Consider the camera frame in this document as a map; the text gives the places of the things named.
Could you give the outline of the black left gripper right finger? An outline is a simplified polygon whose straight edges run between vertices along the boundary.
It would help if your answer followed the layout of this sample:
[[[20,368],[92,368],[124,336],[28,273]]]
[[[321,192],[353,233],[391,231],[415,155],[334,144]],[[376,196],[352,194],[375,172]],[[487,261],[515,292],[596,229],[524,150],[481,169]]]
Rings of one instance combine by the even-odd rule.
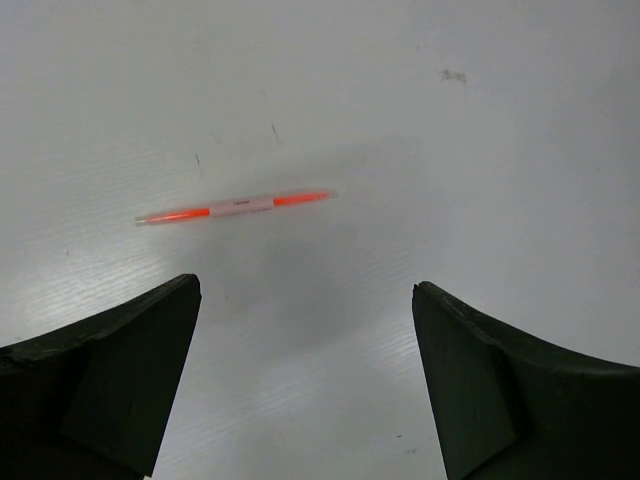
[[[639,371],[554,345],[430,282],[412,313],[450,479],[635,479]]]

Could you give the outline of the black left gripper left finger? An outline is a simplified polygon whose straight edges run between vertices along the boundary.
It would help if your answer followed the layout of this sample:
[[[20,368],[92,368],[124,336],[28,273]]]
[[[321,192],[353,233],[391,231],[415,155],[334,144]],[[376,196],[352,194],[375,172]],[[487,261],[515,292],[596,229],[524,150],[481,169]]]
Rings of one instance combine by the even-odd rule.
[[[1,349],[4,479],[152,476],[201,305],[180,275]]]

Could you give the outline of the orange slim highlighter pen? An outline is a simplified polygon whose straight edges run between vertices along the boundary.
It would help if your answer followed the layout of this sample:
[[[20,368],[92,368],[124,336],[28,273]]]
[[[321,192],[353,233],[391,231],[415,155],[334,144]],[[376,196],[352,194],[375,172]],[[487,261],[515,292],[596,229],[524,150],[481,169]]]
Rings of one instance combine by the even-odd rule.
[[[307,189],[276,194],[264,194],[245,198],[214,202],[207,206],[182,207],[166,212],[157,212],[136,217],[136,226],[163,225],[196,220],[200,218],[224,218],[274,209],[305,205],[335,198],[333,189]]]

